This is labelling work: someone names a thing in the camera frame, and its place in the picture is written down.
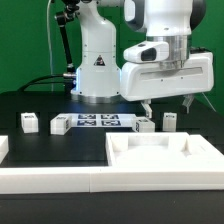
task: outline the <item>green backdrop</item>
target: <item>green backdrop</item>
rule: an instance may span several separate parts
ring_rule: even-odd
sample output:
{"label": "green backdrop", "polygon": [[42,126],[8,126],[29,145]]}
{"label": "green backdrop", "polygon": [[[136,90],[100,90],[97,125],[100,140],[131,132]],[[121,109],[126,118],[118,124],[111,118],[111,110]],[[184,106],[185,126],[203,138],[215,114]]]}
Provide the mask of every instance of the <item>green backdrop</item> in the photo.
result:
{"label": "green backdrop", "polygon": [[[48,0],[1,0],[0,7],[0,92],[17,90],[28,81],[50,74],[46,14]],[[224,1],[207,0],[207,14],[193,32],[193,46],[203,46],[214,53],[215,86],[206,93],[218,112],[224,114]],[[56,0],[51,6],[51,34],[54,73],[66,70],[59,29],[54,20],[63,4]],[[124,49],[144,40],[123,21],[122,8],[100,8],[99,13],[117,28],[117,64],[124,64]],[[81,32],[79,22],[67,25],[72,56],[76,66],[81,63]]]}

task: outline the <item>white block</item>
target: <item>white block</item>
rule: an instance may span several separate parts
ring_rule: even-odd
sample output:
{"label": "white block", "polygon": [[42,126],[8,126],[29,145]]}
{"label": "white block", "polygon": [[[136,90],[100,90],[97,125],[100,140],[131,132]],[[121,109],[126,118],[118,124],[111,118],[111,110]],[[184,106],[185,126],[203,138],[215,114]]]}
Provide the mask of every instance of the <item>white block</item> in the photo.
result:
{"label": "white block", "polygon": [[38,119],[35,113],[22,113],[21,122],[24,133],[35,133],[39,131]]}
{"label": "white block", "polygon": [[0,163],[9,151],[8,136],[0,136]]}
{"label": "white block", "polygon": [[163,131],[176,132],[176,126],[177,126],[177,114],[176,113],[164,113]]}
{"label": "white block", "polygon": [[132,120],[132,130],[135,132],[155,132],[155,123],[146,117],[135,117]]}
{"label": "white block", "polygon": [[69,114],[59,114],[51,120],[51,134],[64,135],[72,127],[72,116]]}

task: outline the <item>black table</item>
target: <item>black table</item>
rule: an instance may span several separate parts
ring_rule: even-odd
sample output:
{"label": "black table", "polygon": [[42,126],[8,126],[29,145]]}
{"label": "black table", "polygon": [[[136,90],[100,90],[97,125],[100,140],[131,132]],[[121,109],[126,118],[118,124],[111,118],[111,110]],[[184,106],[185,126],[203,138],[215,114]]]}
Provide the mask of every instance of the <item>black table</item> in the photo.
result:
{"label": "black table", "polygon": [[[182,97],[152,101],[156,131],[164,112],[178,113],[177,131],[201,134],[224,152],[224,118],[198,101],[190,114],[179,113]],[[1,167],[107,166],[105,133],[130,128],[72,128],[51,136],[50,120],[58,113],[135,113],[139,102],[109,105],[75,103],[63,93],[7,92],[0,95],[0,134],[10,151]],[[40,132],[24,134],[20,114],[36,112]],[[160,191],[0,195],[0,222],[7,223],[209,223],[224,222],[223,191]]]}

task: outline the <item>white base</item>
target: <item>white base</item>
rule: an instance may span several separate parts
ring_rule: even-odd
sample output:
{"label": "white base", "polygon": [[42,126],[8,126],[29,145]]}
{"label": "white base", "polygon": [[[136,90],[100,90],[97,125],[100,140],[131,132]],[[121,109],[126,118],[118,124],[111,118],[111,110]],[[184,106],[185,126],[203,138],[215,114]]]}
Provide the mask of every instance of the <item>white base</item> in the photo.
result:
{"label": "white base", "polygon": [[106,150],[109,167],[2,168],[0,194],[224,189],[224,156],[199,135],[108,133]]}

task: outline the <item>white foam block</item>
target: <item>white foam block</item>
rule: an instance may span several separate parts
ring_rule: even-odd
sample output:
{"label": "white foam block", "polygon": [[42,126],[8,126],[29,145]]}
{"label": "white foam block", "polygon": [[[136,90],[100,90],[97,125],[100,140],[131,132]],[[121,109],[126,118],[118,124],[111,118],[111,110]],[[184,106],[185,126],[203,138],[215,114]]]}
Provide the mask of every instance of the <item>white foam block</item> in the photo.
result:
{"label": "white foam block", "polygon": [[69,114],[59,114],[51,120],[51,134],[64,135],[72,127],[72,117]]}
{"label": "white foam block", "polygon": [[155,132],[155,123],[146,117],[135,117],[132,120],[132,130],[135,132]]}
{"label": "white foam block", "polygon": [[176,113],[164,113],[163,131],[176,132],[176,126],[177,126],[177,114]]}
{"label": "white foam block", "polygon": [[39,131],[38,119],[35,113],[22,113],[21,122],[24,133],[35,133]]}

